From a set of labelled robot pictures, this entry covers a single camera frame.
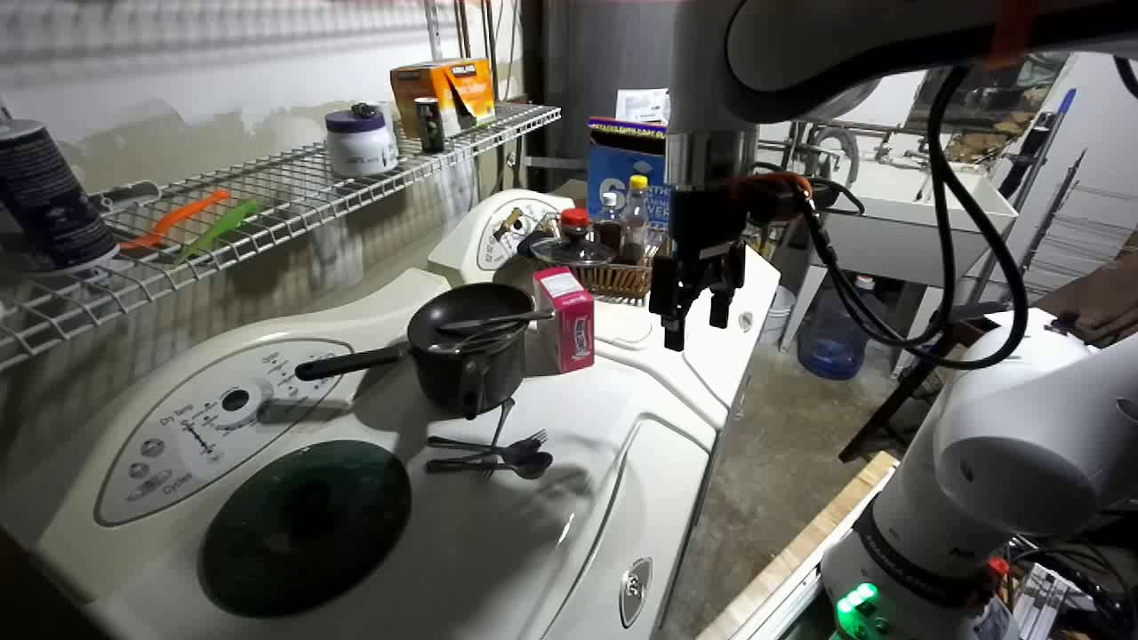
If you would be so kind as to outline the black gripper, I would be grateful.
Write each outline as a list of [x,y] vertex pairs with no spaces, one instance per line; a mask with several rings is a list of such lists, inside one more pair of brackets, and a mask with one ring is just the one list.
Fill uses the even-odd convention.
[[649,267],[649,313],[664,345],[681,350],[681,300],[710,292],[710,327],[730,325],[731,294],[743,289],[743,232],[750,197],[743,179],[668,197],[668,232]]

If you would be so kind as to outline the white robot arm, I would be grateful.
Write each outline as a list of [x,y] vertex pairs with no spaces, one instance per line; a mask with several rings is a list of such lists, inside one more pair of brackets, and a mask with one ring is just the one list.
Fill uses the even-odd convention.
[[[725,313],[743,232],[809,213],[802,193],[758,197],[743,133],[817,110],[883,75],[1088,46],[1121,50],[1133,0],[681,0],[673,17],[664,140],[668,239],[649,308],[686,340],[686,308]],[[821,558],[850,640],[977,640],[986,563],[1017,536],[1067,536],[1138,478],[1138,339],[1093,350],[1010,294],[981,353],[904,462]]]

